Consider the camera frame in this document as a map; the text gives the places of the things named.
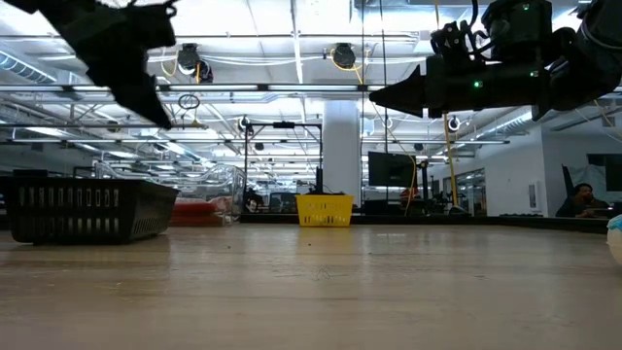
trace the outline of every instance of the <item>wooden table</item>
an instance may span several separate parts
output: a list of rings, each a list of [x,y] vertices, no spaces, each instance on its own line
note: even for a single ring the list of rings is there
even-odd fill
[[[513,227],[0,232],[2,349],[621,349],[605,237]]]

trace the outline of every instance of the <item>monitor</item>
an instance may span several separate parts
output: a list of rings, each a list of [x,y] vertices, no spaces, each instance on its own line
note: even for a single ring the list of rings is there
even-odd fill
[[[608,192],[622,191],[622,156],[607,156],[605,159],[605,181]]]
[[[369,152],[369,185],[417,188],[416,168],[407,155]]]

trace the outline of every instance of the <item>man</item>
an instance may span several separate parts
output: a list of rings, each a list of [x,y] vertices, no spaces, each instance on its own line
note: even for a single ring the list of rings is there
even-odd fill
[[[599,218],[594,209],[606,209],[609,204],[597,200],[592,194],[592,186],[578,184],[574,187],[574,197],[569,197],[557,211],[558,218]]]

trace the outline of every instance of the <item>black plastic basket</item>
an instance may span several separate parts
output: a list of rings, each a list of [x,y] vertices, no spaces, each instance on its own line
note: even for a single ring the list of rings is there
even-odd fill
[[[0,178],[21,243],[129,242],[168,228],[178,191],[141,180]]]

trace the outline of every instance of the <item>yellow shopping basket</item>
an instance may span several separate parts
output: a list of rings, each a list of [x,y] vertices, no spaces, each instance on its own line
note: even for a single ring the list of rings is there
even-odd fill
[[[296,195],[302,227],[344,228],[350,225],[353,195]]]

